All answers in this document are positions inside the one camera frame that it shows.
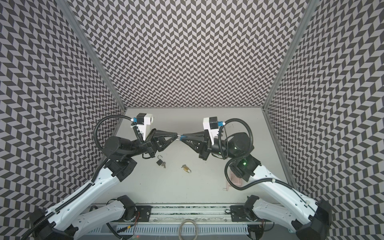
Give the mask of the blue padlock with key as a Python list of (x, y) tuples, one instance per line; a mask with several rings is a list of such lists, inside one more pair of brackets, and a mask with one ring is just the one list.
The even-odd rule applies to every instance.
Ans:
[(187, 138), (186, 135), (178, 135), (177, 140), (182, 141), (183, 139)]

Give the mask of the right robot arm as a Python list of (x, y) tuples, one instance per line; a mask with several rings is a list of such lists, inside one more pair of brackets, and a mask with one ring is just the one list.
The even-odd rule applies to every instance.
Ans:
[(248, 151), (253, 144), (247, 133), (230, 135), (227, 139), (211, 137), (208, 131), (180, 136), (203, 160), (209, 154), (227, 158), (225, 177), (236, 190), (260, 186), (277, 204), (251, 195), (244, 204), (244, 214), (250, 221), (270, 220), (294, 232), (300, 240), (324, 240), (332, 224), (332, 206), (325, 200), (316, 201), (297, 191), (269, 171)]

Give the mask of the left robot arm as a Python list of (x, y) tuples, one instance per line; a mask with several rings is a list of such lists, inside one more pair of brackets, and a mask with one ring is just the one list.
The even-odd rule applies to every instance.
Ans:
[(106, 159), (97, 167), (92, 178), (60, 203), (31, 213), (31, 228), (22, 239), (32, 236), (36, 240), (77, 240), (94, 228), (121, 219), (135, 208), (133, 201), (123, 195), (104, 207), (84, 213), (97, 198), (110, 188), (125, 180), (134, 170), (135, 156), (148, 153), (152, 158), (156, 152), (167, 148), (178, 135), (176, 133), (151, 130), (142, 140), (112, 136), (102, 149)]

